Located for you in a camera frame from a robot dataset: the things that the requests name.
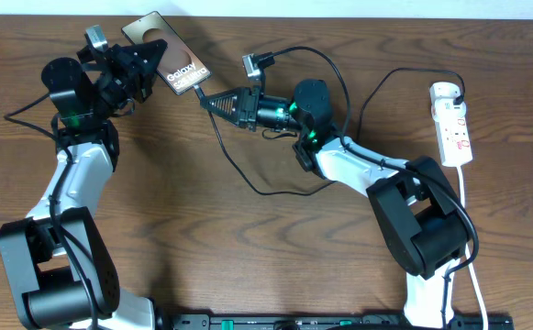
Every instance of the brown wooden surface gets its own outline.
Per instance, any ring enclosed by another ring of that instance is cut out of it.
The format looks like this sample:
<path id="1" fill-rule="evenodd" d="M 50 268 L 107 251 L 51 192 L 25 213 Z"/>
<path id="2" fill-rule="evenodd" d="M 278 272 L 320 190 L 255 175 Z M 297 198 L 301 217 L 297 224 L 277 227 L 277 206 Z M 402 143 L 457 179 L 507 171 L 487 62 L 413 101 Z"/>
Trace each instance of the brown wooden surface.
<path id="1" fill-rule="evenodd" d="M 84 29 L 100 24 L 111 44 L 134 17 L 0 16 L 0 226 L 22 218 L 55 167 L 52 142 L 2 114 L 46 92 L 43 66 L 74 56 Z M 450 69 L 465 79 L 474 161 L 466 166 L 469 213 L 486 306 L 533 328 L 533 22 L 388 19 L 182 18 L 169 22 L 213 70 L 207 94 L 247 85 L 240 57 L 307 45 L 324 51 L 349 86 L 354 111 L 391 69 Z M 290 96 L 300 80 L 328 82 L 337 118 L 339 84 L 309 53 L 277 59 L 268 93 Z M 428 87 L 439 75 L 400 73 L 367 109 L 361 144 L 384 154 L 439 158 Z M 48 126 L 50 101 L 27 120 Z M 351 118 L 351 133 L 357 115 Z M 336 184 L 312 197 L 260 197 L 223 157 L 194 93 L 160 81 L 130 118 L 116 120 L 121 156 L 96 223 L 123 287 L 169 311 L 359 313 L 400 309 L 405 273 L 386 249 L 365 198 Z M 315 187 L 289 139 L 262 140 L 218 120 L 239 166 L 263 190 Z M 452 184 L 455 170 L 446 170 Z M 476 313 L 467 271 L 454 306 Z M 0 328 L 19 328 L 0 258 Z"/>

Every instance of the white wall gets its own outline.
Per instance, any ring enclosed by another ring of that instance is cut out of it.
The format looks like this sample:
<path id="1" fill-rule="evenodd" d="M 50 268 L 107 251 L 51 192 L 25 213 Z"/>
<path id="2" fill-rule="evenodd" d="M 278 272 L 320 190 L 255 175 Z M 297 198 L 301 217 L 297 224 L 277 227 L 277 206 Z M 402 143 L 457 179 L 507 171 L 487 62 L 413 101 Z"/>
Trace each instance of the white wall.
<path id="1" fill-rule="evenodd" d="M 0 14 L 533 19 L 533 0 L 0 0 Z"/>

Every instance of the white cable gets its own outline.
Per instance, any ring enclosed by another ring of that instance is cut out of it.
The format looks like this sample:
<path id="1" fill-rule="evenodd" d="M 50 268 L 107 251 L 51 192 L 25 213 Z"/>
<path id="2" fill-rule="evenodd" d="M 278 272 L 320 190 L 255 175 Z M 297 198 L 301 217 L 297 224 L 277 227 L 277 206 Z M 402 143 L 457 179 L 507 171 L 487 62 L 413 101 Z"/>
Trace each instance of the white cable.
<path id="1" fill-rule="evenodd" d="M 464 176 L 461 172 L 461 166 L 457 166 L 458 170 L 458 183 L 460 186 L 460 203 L 461 206 L 466 207 L 466 189 L 464 187 Z M 466 258 L 470 257 L 470 249 L 468 244 L 466 244 Z M 468 270 L 470 271 L 470 278 L 472 279 L 472 286 L 474 287 L 474 292 L 476 292 L 476 299 L 478 300 L 478 305 L 480 306 L 480 314 L 483 317 L 483 330 L 488 330 L 488 314 L 486 314 L 486 305 L 484 304 L 483 294 L 480 291 L 480 286 L 478 285 L 478 279 L 476 278 L 476 271 L 474 270 L 474 265 L 471 263 L 468 265 Z"/>

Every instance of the power strip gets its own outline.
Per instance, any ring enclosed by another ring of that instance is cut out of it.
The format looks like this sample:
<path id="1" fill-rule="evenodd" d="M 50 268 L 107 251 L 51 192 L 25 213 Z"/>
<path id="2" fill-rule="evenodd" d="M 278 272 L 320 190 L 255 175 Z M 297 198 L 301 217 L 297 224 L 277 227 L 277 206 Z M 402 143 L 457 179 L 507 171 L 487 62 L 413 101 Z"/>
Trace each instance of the power strip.
<path id="1" fill-rule="evenodd" d="M 451 82 L 436 82 L 429 89 L 431 115 L 438 132 L 441 164 L 458 167 L 472 160 L 470 136 L 466 125 L 466 103 L 454 104 L 460 87 Z"/>

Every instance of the wooden table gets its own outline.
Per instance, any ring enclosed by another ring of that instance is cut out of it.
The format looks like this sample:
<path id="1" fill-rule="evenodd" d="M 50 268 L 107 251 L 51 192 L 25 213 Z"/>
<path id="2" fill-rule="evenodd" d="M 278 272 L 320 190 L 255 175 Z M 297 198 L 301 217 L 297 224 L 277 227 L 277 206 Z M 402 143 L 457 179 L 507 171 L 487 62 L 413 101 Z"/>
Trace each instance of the wooden table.
<path id="1" fill-rule="evenodd" d="M 0 226 L 23 218 L 55 167 L 52 142 L 2 119 L 46 92 L 43 66 L 85 44 L 102 26 L 111 44 L 134 17 L 0 16 Z M 257 19 L 170 17 L 215 75 L 207 94 L 247 85 L 241 56 L 307 45 L 339 66 L 357 112 L 384 75 L 399 66 L 459 72 L 468 93 L 474 161 L 465 166 L 468 210 L 478 227 L 476 268 L 489 312 L 533 328 L 533 22 L 413 19 Z M 290 97 L 304 78 L 328 82 L 337 119 L 345 101 L 333 71 L 296 52 L 268 69 L 268 94 Z M 449 79 L 398 73 L 364 117 L 364 147 L 414 159 L 439 158 L 428 87 Z M 48 126 L 43 102 L 24 117 Z M 312 197 L 260 197 L 223 157 L 194 93 L 158 82 L 133 117 L 115 121 L 121 156 L 96 223 L 121 285 L 152 295 L 169 312 L 216 314 L 360 313 L 401 309 L 405 273 L 385 247 L 365 198 L 341 184 Z M 294 159 L 292 140 L 218 120 L 232 157 L 264 191 L 322 183 Z M 455 187 L 455 170 L 445 169 Z M 468 272 L 456 275 L 454 306 L 478 307 Z M 0 258 L 0 328 L 19 328 Z"/>

